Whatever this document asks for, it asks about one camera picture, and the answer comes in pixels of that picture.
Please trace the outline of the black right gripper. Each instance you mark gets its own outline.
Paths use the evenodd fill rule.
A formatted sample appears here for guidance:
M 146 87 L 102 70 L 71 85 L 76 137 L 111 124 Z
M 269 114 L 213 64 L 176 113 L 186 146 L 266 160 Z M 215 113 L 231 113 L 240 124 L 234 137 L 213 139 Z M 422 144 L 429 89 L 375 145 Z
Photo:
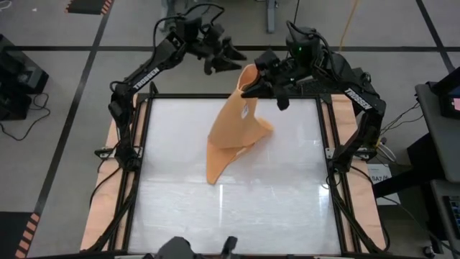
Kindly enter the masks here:
M 277 107 L 280 111 L 286 110 L 290 105 L 286 86 L 291 84 L 291 77 L 288 75 L 288 65 L 284 60 L 278 58 L 271 49 L 264 51 L 254 60 L 257 69 L 257 82 L 247 86 L 241 93 L 241 97 L 250 98 L 272 98 L 275 87 Z

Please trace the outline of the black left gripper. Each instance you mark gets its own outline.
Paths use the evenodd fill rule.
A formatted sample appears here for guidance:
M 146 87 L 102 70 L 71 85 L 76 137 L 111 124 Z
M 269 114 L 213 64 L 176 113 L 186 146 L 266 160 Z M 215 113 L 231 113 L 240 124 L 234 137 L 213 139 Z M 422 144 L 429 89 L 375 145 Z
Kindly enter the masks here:
M 202 38 L 195 44 L 195 55 L 204 59 L 204 73 L 240 70 L 242 66 L 233 60 L 247 60 L 247 56 L 239 52 L 230 37 L 220 41 L 224 29 L 220 24 L 205 24 L 200 28 Z

